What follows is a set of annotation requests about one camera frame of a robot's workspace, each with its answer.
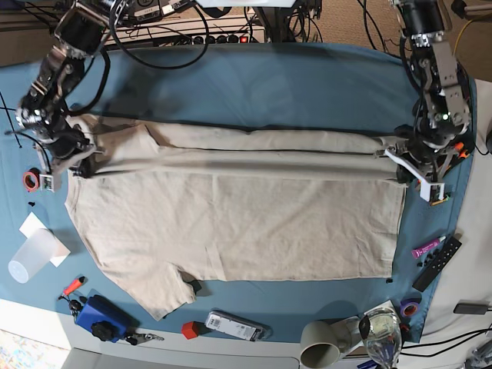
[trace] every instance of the purple tape roll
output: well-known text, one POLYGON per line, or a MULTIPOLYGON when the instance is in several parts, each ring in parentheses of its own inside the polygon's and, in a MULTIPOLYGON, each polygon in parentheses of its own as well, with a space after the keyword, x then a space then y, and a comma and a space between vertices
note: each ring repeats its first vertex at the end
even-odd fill
POLYGON ((411 317, 418 312, 419 304, 416 299, 403 300, 400 306, 400 315, 402 317, 411 317))

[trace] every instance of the glass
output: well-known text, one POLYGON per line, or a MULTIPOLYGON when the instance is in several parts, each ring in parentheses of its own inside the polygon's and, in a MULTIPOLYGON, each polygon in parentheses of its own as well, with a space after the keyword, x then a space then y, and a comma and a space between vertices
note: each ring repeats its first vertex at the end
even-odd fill
POLYGON ((385 307, 369 311, 359 327, 371 359, 383 369, 395 368, 402 342, 400 321, 394 311, 385 307))

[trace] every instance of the pink marker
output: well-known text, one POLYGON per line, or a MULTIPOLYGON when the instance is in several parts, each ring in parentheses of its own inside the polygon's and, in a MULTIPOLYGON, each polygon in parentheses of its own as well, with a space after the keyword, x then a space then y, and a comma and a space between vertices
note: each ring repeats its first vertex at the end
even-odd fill
POLYGON ((426 244, 420 246, 419 248, 412 250, 412 255, 414 256, 414 258, 418 259, 421 255, 437 247, 445 239, 446 236, 441 236, 439 238, 436 238, 435 240, 432 240, 431 242, 427 242, 426 244))

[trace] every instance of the white device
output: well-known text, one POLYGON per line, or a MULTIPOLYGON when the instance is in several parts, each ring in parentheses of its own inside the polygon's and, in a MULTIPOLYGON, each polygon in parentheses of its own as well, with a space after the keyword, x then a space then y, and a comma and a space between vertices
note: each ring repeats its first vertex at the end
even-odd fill
POLYGON ((208 314, 205 327, 246 341, 261 339, 266 331, 264 327, 252 321, 217 310, 208 314))
POLYGON ((274 8, 290 8, 295 0, 197 0, 204 8, 217 8, 218 6, 264 6, 274 8))

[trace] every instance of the blue box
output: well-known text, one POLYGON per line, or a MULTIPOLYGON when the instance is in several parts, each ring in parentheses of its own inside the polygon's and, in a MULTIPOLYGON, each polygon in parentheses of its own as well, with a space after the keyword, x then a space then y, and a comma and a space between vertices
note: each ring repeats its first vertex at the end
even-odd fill
POLYGON ((131 318, 102 296, 95 295, 87 300, 81 312, 78 313, 75 323, 92 333, 92 325, 101 322, 107 322, 106 325, 110 324, 114 335, 110 342, 116 342, 125 337, 131 325, 131 318))

